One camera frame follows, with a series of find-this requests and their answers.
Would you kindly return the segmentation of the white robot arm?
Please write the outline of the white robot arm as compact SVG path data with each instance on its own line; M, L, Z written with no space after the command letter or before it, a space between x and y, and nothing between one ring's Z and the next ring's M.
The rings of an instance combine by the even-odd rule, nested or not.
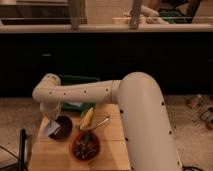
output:
M116 104L133 171L182 171L166 104L156 80L133 72L121 80L63 85L46 74L32 91L40 110L57 115L62 102Z

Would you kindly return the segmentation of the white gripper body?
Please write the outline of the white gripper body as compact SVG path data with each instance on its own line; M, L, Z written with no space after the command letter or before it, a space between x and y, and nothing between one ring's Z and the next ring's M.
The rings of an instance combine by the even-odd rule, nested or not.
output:
M41 103L41 113L49 120L56 120L61 113L60 103Z

